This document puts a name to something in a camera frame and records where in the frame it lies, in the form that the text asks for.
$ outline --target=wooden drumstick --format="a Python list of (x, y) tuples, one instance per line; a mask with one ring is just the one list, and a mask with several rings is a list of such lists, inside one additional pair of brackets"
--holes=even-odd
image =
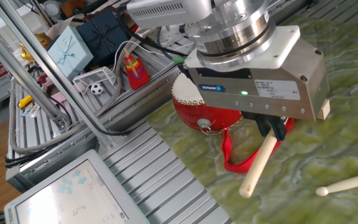
[[(128, 52), (128, 50), (127, 50), (126, 48), (124, 48), (124, 51), (125, 51), (125, 55), (126, 55), (125, 57), (129, 57), (129, 52)], [(134, 72), (135, 76), (138, 77), (139, 74), (137, 73), (137, 71), (136, 71), (136, 69), (135, 69), (135, 67), (134, 67), (134, 64), (131, 62), (130, 59), (128, 60), (128, 63), (129, 63), (129, 66), (131, 66), (131, 69), (132, 69), (132, 71)]]
[(264, 170), (276, 143), (277, 138), (274, 134), (273, 128), (271, 128), (240, 187), (240, 195), (244, 198), (251, 197), (254, 192), (259, 177), (262, 174), (262, 171)]
[(327, 187), (319, 187), (316, 189), (316, 194), (319, 196), (325, 196), (329, 193), (339, 192), (358, 187), (358, 176), (352, 177), (346, 180), (341, 180), (335, 184), (331, 184)]

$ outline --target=tablet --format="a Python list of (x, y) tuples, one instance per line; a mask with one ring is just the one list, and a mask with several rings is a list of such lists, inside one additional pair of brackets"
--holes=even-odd
[(5, 206), (9, 224), (146, 224), (98, 153), (90, 150)]

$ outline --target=small drum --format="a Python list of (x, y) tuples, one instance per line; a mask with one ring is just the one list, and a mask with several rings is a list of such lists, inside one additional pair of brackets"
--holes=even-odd
[(206, 106), (197, 86), (185, 74), (173, 84), (172, 97), (179, 117), (195, 131), (221, 134), (242, 118), (239, 111)]

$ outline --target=soccer ball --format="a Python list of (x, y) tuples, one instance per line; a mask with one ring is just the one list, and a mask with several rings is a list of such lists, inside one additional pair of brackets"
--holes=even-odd
[(94, 95), (99, 95), (103, 92), (103, 86), (100, 83), (94, 83), (91, 85), (91, 92)]

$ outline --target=green marbled tablecloth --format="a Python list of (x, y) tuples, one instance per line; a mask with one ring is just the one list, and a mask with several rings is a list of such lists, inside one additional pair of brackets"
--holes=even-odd
[[(358, 175), (358, 26), (294, 16), (302, 38), (325, 54), (331, 113), (325, 121), (296, 121), (269, 159), (250, 199), (239, 195), (245, 174), (223, 167), (221, 136), (188, 128), (172, 102), (147, 121), (235, 223), (358, 223), (358, 188), (318, 197), (315, 190)], [(233, 162), (262, 143), (254, 122), (231, 128)]]

